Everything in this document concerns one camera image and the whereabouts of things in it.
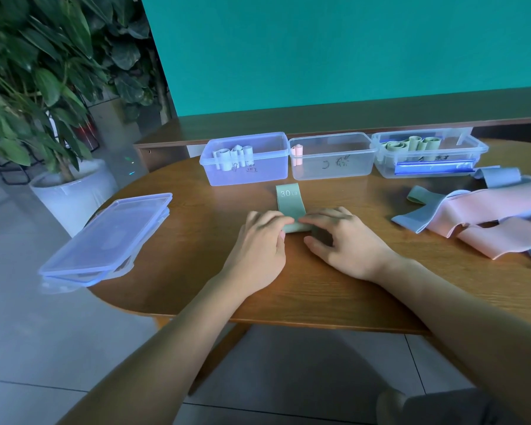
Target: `clear plastic container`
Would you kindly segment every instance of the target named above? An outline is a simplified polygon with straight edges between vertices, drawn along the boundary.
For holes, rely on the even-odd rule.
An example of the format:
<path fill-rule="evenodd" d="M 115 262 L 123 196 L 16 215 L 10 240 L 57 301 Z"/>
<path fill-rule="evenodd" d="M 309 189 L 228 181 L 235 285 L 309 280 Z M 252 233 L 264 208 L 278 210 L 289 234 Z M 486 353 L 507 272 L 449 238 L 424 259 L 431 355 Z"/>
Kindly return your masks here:
<path fill-rule="evenodd" d="M 139 248 L 169 214 L 171 193 L 116 200 L 38 271 L 44 282 L 85 287 L 131 269 Z"/>
<path fill-rule="evenodd" d="M 465 176 L 474 172 L 480 155 L 488 146 L 471 135 L 472 128 L 436 128 L 433 130 L 391 131 L 371 137 L 375 147 L 375 166 L 383 177 Z M 387 142 L 403 142 L 411 136 L 440 139 L 438 149 L 392 151 Z"/>
<path fill-rule="evenodd" d="M 301 145 L 303 156 L 291 154 L 295 180 L 365 176 L 374 165 L 375 149 L 364 133 L 342 133 L 298 137 L 289 147 Z"/>
<path fill-rule="evenodd" d="M 223 149 L 249 146 L 251 154 L 246 152 L 240 157 L 227 153 L 221 157 L 213 155 Z M 209 141 L 199 163 L 212 186 L 253 184 L 286 179 L 288 155 L 289 143 L 285 133 L 242 135 Z"/>

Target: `shoe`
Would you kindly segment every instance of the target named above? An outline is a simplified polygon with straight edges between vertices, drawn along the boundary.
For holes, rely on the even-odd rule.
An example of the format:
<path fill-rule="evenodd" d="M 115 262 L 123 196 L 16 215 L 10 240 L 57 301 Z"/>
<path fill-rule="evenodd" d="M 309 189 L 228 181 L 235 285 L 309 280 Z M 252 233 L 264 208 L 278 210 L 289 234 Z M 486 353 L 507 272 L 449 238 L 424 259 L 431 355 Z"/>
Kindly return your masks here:
<path fill-rule="evenodd" d="M 378 425 L 399 425 L 405 401 L 407 401 L 407 395 L 393 388 L 380 393 L 375 404 L 375 417 Z"/>

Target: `white plant pot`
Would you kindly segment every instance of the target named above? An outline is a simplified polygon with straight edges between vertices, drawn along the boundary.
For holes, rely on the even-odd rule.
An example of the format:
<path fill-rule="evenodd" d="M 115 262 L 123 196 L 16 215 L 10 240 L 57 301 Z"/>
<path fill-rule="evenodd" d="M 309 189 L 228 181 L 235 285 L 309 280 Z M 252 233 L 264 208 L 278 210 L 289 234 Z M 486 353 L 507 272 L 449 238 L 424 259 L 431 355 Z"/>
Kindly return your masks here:
<path fill-rule="evenodd" d="M 73 182 L 63 183 L 59 173 L 43 173 L 29 187 L 74 237 L 98 208 L 118 191 L 116 180 L 100 159 L 82 161 L 80 171 L 71 167 Z"/>

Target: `stack of lids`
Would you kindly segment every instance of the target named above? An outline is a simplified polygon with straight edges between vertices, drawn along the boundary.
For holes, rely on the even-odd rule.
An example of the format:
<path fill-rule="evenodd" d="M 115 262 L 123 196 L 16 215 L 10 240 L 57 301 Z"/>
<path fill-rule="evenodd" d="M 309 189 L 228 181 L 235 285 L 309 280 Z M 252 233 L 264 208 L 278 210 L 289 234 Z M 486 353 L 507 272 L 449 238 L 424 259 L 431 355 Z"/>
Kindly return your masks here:
<path fill-rule="evenodd" d="M 70 292 L 130 271 L 143 244 L 169 215 L 172 197 L 114 201 L 42 265 L 43 291 Z"/>

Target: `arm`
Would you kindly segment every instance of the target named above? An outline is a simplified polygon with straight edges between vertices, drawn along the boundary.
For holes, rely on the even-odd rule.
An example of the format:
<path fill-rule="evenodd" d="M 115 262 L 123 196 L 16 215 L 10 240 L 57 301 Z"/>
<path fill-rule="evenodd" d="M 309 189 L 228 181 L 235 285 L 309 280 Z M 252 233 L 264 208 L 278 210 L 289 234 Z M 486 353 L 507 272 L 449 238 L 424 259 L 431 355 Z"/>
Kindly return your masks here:
<path fill-rule="evenodd" d="M 531 423 L 531 324 L 479 300 L 393 252 L 344 207 L 300 218 L 326 229 L 333 247 L 305 237 L 326 263 L 380 285 L 421 321 L 487 386 Z"/>
<path fill-rule="evenodd" d="M 146 344 L 96 385 L 58 425 L 165 424 L 177 415 L 213 343 L 240 304 L 285 265 L 280 212 L 250 212 L 224 268 Z"/>

